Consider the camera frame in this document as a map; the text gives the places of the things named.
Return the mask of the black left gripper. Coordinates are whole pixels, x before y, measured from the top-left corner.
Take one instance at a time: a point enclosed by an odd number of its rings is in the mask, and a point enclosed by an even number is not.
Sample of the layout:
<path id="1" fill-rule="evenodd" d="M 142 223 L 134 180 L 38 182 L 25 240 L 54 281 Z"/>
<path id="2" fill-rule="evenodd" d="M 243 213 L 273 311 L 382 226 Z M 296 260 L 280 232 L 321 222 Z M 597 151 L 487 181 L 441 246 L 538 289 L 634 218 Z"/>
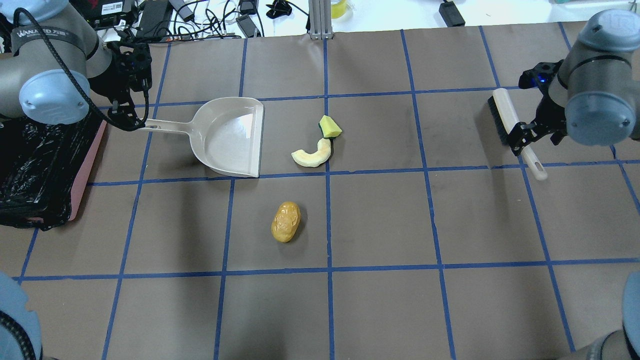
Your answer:
<path id="1" fill-rule="evenodd" d="M 104 54 L 106 67 L 90 77 L 90 89 L 109 100 L 106 122 L 123 130 L 134 132 L 146 127 L 149 116 L 150 95 L 153 86 L 153 57 L 149 44 L 108 41 L 94 53 Z M 132 92 L 141 92 L 144 99 L 144 115 L 135 111 Z"/>

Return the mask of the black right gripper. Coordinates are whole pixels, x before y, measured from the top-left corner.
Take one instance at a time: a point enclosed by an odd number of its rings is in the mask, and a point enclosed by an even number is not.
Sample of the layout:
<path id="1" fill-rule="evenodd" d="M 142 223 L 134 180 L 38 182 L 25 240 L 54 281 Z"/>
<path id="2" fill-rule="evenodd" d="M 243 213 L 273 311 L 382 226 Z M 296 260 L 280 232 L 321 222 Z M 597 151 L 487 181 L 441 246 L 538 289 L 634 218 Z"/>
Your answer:
<path id="1" fill-rule="evenodd" d="M 515 156 L 521 155 L 527 146 L 548 135 L 554 146 L 569 135 L 565 108 L 552 100 L 550 95 L 551 85 L 562 84 L 556 80 L 562 64 L 563 60 L 541 62 L 524 70 L 519 76 L 519 89 L 537 88 L 542 98 L 535 109 L 534 118 L 528 123 L 518 120 L 507 133 L 507 145 Z"/>

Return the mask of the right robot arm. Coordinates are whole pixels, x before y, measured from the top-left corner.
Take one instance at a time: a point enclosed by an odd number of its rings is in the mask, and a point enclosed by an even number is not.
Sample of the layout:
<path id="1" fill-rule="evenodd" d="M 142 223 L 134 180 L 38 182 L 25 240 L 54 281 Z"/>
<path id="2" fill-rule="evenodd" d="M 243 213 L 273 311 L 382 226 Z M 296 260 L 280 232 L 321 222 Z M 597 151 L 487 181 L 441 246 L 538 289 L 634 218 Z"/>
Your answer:
<path id="1" fill-rule="evenodd" d="M 542 99 L 530 123 L 517 121 L 500 135 L 518 156 L 542 137 L 564 137 L 584 146 L 612 146 L 639 139 L 639 82 L 633 54 L 639 49 L 637 13 L 606 9 L 588 20 L 565 59 L 538 63 L 519 76 L 520 89 Z"/>

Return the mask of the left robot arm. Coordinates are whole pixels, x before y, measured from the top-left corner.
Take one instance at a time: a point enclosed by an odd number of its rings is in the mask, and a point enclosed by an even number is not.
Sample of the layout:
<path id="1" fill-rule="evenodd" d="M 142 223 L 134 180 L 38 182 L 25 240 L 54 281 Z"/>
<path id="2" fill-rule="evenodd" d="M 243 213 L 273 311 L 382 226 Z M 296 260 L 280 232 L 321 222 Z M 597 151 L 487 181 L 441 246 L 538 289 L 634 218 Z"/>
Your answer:
<path id="1" fill-rule="evenodd" d="M 68 0 L 3 0 L 1 121 L 73 125 L 95 115 L 126 132 L 146 127 L 131 92 L 149 110 L 146 43 L 105 42 Z"/>

